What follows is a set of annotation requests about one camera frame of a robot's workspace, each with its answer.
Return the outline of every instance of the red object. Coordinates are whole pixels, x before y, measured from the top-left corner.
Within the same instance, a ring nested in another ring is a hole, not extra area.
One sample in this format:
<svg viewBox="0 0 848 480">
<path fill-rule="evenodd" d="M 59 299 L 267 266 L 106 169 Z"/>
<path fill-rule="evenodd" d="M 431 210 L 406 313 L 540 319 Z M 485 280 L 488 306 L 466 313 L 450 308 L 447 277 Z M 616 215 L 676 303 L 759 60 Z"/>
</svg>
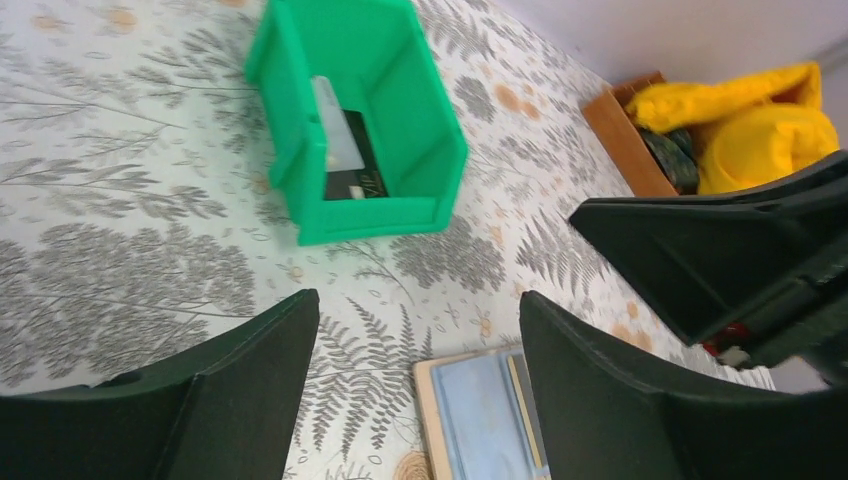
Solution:
<svg viewBox="0 0 848 480">
<path fill-rule="evenodd" d="M 734 322 L 715 334 L 713 338 L 701 343 L 704 350 L 713 357 L 721 355 L 727 347 L 743 343 L 751 336 L 751 331 L 745 325 Z"/>
</svg>

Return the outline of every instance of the wooden box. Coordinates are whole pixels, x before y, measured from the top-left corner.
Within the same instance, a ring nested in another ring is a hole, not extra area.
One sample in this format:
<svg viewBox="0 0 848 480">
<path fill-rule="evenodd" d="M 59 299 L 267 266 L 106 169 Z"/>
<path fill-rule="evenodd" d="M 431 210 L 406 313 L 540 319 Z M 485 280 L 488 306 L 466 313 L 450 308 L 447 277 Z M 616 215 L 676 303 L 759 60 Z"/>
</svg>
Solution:
<svg viewBox="0 0 848 480">
<path fill-rule="evenodd" d="M 624 111 L 636 92 L 655 83 L 665 83 L 660 72 L 608 88 L 583 108 L 589 126 L 637 197 L 677 195 Z"/>
</svg>

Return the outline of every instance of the floral tablecloth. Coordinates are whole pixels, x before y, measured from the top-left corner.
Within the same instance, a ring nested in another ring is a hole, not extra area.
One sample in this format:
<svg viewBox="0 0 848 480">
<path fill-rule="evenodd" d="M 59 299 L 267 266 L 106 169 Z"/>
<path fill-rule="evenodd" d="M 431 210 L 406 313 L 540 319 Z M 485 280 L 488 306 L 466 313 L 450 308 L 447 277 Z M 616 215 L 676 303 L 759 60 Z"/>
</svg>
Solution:
<svg viewBox="0 0 848 480">
<path fill-rule="evenodd" d="M 486 0 L 416 5 L 472 147 L 451 227 L 298 248 L 242 79 L 263 2 L 0 0 L 0 392 L 99 382 L 303 287 L 323 320 L 286 478 L 426 478 L 410 365 L 518 342 L 527 289 L 771 388 L 684 348 L 566 225 L 629 194 L 579 110 L 604 82 Z"/>
</svg>

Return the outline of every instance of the yellow fabric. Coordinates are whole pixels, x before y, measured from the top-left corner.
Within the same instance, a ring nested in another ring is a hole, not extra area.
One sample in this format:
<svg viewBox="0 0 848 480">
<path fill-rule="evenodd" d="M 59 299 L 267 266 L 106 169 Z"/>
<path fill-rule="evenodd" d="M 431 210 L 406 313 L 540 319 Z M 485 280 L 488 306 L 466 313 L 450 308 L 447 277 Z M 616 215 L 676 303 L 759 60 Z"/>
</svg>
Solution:
<svg viewBox="0 0 848 480">
<path fill-rule="evenodd" d="M 698 159 L 700 195 L 779 180 L 839 149 L 827 116 L 798 105 L 763 105 L 717 123 Z"/>
<path fill-rule="evenodd" d="M 805 63 L 715 86 L 652 85 L 626 110 L 657 133 L 687 128 L 700 153 L 698 193 L 711 194 L 783 178 L 838 150 L 821 104 L 821 72 Z"/>
</svg>

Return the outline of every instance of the green storage box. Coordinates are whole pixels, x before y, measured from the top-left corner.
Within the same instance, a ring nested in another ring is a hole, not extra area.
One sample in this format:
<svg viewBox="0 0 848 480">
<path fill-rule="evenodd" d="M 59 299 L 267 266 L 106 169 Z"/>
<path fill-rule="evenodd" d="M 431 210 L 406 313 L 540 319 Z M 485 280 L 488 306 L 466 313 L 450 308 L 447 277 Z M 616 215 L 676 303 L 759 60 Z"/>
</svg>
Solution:
<svg viewBox="0 0 848 480">
<path fill-rule="evenodd" d="M 447 228 L 468 145 L 410 2 L 269 0 L 245 70 L 274 139 L 270 182 L 300 245 Z M 362 113 L 388 198 L 324 200 L 313 76 Z"/>
</svg>

